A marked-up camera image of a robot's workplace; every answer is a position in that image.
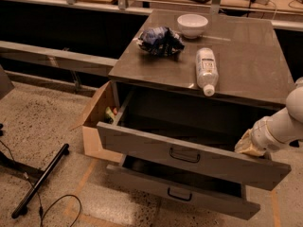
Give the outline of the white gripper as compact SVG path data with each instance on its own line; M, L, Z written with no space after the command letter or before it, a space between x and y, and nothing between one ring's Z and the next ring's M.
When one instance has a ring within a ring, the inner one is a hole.
M269 116L258 120L251 130L247 130L236 144L234 151L240 154L260 157L266 151L278 151L286 147L270 133L268 127Z

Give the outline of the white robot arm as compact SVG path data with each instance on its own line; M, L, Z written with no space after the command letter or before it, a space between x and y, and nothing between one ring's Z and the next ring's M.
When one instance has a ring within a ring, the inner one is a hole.
M271 116L264 116L248 129L235 146L237 153L263 156L303 140L303 78L286 98L286 106Z

